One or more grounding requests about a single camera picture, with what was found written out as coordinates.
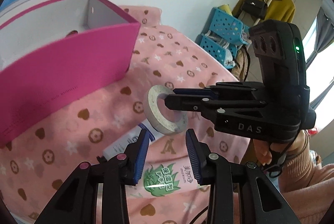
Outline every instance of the white tape roll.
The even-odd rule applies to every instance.
[[[180,115],[180,120],[172,122],[167,120],[158,108],[158,99],[165,99],[167,95],[175,94],[169,88],[156,85],[152,86],[146,94],[143,102],[144,113],[152,127],[164,135],[173,135],[187,129],[188,115],[186,111],[176,111]]]

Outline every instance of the human hand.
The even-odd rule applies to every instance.
[[[261,140],[253,140],[255,155],[261,164],[270,164],[273,156],[269,150],[269,143]],[[298,154],[304,147],[305,144],[305,133],[301,130],[296,138],[296,140],[292,143],[290,148],[287,150],[288,155]],[[273,143],[270,145],[270,149],[275,152],[282,152],[288,144],[276,144]]]

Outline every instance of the black handbag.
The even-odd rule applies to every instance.
[[[264,0],[245,0],[241,7],[242,11],[260,19],[265,18],[267,9],[268,5]]]

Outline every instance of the window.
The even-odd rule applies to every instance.
[[[316,22],[314,20],[310,30],[303,40],[305,60],[310,57],[314,50],[316,38]],[[330,45],[326,50],[319,53],[309,68],[306,70],[306,83],[310,87],[310,102],[318,97],[329,85],[334,76],[334,44]],[[316,127],[322,130],[333,119],[332,111],[334,103],[334,87],[328,92],[326,97],[316,109],[317,120]]]

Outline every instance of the open box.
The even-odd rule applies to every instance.
[[[123,78],[139,28],[107,0],[49,0],[2,24],[0,146]]]

